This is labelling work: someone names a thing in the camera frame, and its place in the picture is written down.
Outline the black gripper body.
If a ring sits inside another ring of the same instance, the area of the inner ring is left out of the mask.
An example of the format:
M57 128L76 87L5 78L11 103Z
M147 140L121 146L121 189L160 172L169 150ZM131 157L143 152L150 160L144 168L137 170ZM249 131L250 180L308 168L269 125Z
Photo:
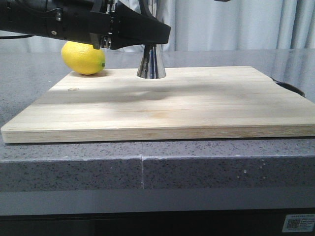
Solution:
M2 0L2 31L80 42L100 49L110 32L113 0Z

